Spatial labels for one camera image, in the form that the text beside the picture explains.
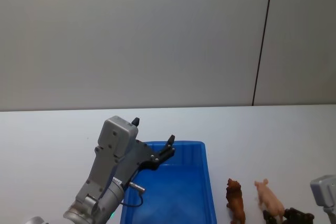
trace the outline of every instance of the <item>toy pig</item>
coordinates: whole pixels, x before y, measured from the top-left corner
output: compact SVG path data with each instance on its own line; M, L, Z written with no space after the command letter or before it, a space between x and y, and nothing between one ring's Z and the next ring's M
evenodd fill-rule
M285 209L278 200L278 198L274 195L274 193L266 186L268 184L268 179L264 179L263 182L254 182L254 185L257 187L258 190L258 197L259 197L259 207L263 203L268 210L268 212L273 216L279 216L280 221L282 222L282 218L285 213Z
M238 181L229 178L226 188L226 199L228 201L226 207L230 208L233 213L231 224L236 224L237 220L240 221L240 224L245 224L243 194Z

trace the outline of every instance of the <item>white tabletop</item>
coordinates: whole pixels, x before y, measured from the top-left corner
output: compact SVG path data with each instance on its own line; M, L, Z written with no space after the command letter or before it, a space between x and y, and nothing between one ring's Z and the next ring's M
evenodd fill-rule
M102 124L113 115L140 117L141 141L174 134L206 144L218 223L229 223L229 178L241 183L247 224L264 223L254 186L263 178L285 208L328 223L309 183L336 173L336 105L2 112L1 223L60 218L88 177ZM120 214L121 207L109 223L119 223Z

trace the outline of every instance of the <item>cable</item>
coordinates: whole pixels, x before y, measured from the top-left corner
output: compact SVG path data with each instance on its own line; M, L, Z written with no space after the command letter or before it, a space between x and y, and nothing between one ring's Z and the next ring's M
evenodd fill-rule
M129 204L125 204L125 203L120 203L120 204L122 204L123 206L126 206L126 207L140 207L143 204L143 198L142 198L141 194L139 194L139 197L140 197L141 202L138 205L129 205Z

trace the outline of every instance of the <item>gray robot arm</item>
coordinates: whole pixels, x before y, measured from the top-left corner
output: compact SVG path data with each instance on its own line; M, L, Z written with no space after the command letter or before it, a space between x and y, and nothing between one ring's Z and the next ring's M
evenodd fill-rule
M143 169L156 170L174 155L173 135L162 150L155 152L147 144L136 140L138 125L138 118L129 123L118 116L104 122L98 146L94 149L96 158L91 172L76 200L64 213L64 223L105 224L121 204L129 186L138 190L140 196L144 193L144 188L132 182L135 175ZM46 222L35 217L26 224Z
M336 224L336 175L325 175L310 182L316 204L323 207L331 224Z

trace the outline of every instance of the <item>brown toy horse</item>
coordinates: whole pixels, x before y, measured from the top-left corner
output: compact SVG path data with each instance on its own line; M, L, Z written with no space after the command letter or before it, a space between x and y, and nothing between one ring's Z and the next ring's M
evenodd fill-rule
M226 207L228 207L233 213L233 220L231 221L231 224L236 224L237 220L240 221L240 224L245 224L243 194L238 181L229 178L227 181L226 199L228 201Z

